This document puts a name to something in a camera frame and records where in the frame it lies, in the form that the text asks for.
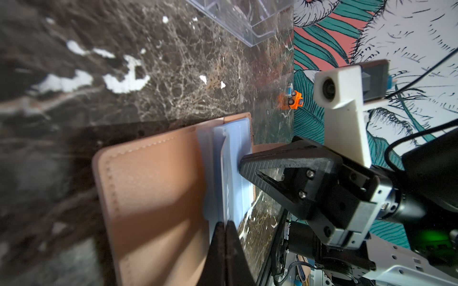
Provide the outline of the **clear plastic organizer box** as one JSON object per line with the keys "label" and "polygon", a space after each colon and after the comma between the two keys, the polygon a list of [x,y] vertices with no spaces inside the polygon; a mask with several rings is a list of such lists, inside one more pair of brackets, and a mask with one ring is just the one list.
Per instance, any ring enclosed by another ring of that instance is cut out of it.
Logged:
{"label": "clear plastic organizer box", "polygon": [[249,47],[288,27],[280,18],[293,7],[293,1],[189,0],[188,3]]}

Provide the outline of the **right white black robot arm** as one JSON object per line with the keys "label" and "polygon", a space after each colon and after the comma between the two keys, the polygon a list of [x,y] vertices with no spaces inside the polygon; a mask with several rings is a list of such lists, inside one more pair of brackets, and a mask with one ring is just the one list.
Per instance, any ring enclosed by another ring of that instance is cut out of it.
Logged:
{"label": "right white black robot arm", "polygon": [[296,217],[283,244],[336,286],[458,283],[458,132],[365,167],[312,140],[244,156],[239,172]]}

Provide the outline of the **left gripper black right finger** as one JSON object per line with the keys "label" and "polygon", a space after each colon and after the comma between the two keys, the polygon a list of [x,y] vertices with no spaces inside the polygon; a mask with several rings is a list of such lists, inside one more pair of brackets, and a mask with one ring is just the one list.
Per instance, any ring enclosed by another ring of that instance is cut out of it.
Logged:
{"label": "left gripper black right finger", "polygon": [[255,286],[236,226],[229,220],[225,227],[225,284]]}

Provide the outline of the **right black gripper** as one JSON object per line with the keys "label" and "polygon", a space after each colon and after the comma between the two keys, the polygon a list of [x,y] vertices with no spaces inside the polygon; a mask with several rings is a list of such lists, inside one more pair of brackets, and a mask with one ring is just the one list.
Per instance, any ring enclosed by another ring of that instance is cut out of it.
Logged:
{"label": "right black gripper", "polygon": [[359,249],[376,220],[407,225],[426,215],[400,174],[366,168],[309,139],[243,156],[239,173],[337,249]]}

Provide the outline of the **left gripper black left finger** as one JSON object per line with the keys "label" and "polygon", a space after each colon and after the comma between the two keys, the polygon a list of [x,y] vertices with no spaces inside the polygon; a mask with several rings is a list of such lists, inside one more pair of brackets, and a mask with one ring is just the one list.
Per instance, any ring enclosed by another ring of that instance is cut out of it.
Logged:
{"label": "left gripper black left finger", "polygon": [[218,222],[215,226],[206,262],[197,286],[225,285],[225,226]]}

